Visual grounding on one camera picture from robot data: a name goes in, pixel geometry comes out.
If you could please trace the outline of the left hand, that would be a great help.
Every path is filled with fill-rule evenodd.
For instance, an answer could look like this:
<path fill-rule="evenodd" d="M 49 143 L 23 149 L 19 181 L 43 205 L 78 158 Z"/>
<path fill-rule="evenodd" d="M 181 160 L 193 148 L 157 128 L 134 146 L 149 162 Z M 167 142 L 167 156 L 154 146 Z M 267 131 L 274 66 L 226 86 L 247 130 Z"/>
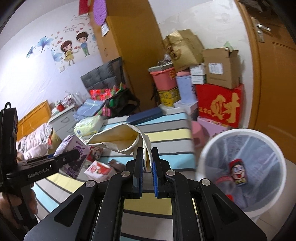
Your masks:
<path fill-rule="evenodd" d="M 14 235 L 23 234 L 37 224 L 36 214 L 38 213 L 36 193 L 32 189 L 34 184 L 30 186 L 28 209 L 33 214 L 32 221 L 19 221 L 14 211 L 22 204 L 20 197 L 1 193 L 1 236 L 9 235 L 12 232 Z"/>

